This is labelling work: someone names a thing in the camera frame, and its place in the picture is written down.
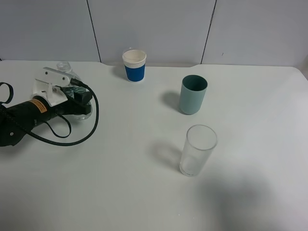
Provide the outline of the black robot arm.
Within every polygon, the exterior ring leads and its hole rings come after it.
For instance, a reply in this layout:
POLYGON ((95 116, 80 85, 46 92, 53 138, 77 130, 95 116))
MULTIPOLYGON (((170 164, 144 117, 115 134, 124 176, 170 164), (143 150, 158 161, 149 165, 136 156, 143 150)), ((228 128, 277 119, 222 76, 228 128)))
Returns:
POLYGON ((34 96, 29 101, 7 108, 5 105, 11 102, 14 95, 12 86, 8 85, 8 87, 9 97, 7 101, 0 103, 1 147, 14 146, 19 143, 25 135, 29 135, 39 141, 54 146, 75 146, 89 139, 96 131, 99 122, 99 103, 95 93, 90 87, 86 86, 87 91, 85 93, 76 93, 77 100, 65 94, 64 96, 66 97, 66 100, 55 106, 50 106, 49 101, 42 96, 34 96), (90 108, 87 103, 89 103, 91 99, 95 100, 95 122, 92 130, 84 138, 75 142, 63 143, 48 140, 32 132, 32 129, 41 124, 50 126, 48 121, 59 117, 67 123, 69 133, 71 133, 72 126, 65 116, 75 115, 77 112, 89 112, 90 108))

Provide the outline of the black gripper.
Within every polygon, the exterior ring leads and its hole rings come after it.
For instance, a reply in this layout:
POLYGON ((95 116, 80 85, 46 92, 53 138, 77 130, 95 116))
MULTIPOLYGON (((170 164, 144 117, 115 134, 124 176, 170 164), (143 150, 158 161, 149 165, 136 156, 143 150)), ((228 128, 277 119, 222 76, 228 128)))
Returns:
POLYGON ((15 122, 9 121, 9 127, 35 128, 43 122, 57 117, 58 115, 91 115, 92 94, 84 87, 65 87, 63 92, 70 96, 68 100, 57 106, 50 107, 45 99, 35 96, 29 101, 9 107, 9 115, 15 122))

